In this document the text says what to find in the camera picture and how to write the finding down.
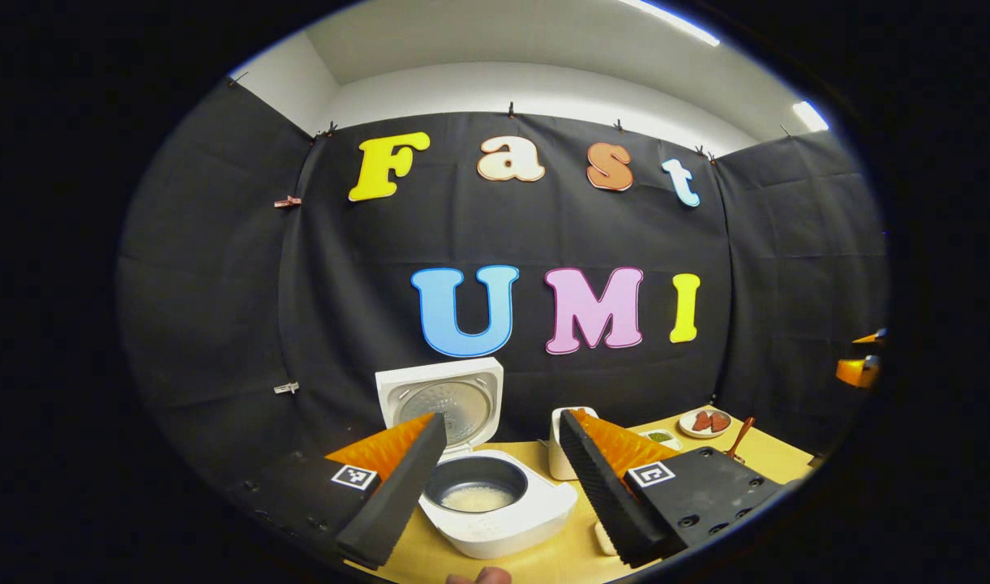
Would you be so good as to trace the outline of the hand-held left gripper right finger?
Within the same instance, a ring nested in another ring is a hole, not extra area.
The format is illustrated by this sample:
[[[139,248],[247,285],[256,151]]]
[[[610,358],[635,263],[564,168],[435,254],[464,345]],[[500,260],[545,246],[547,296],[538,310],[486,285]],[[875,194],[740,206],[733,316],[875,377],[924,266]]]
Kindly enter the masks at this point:
[[[684,453],[566,408],[559,443],[596,517],[631,568],[720,539],[784,485],[702,447]]]

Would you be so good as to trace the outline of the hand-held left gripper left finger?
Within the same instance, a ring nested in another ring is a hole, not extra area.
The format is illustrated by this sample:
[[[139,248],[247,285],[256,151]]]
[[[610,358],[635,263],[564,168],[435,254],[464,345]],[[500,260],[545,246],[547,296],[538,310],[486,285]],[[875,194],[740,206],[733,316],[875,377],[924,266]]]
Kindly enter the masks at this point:
[[[446,446],[444,415],[427,413],[329,455],[288,453],[231,483],[227,496],[306,554],[378,569]]]

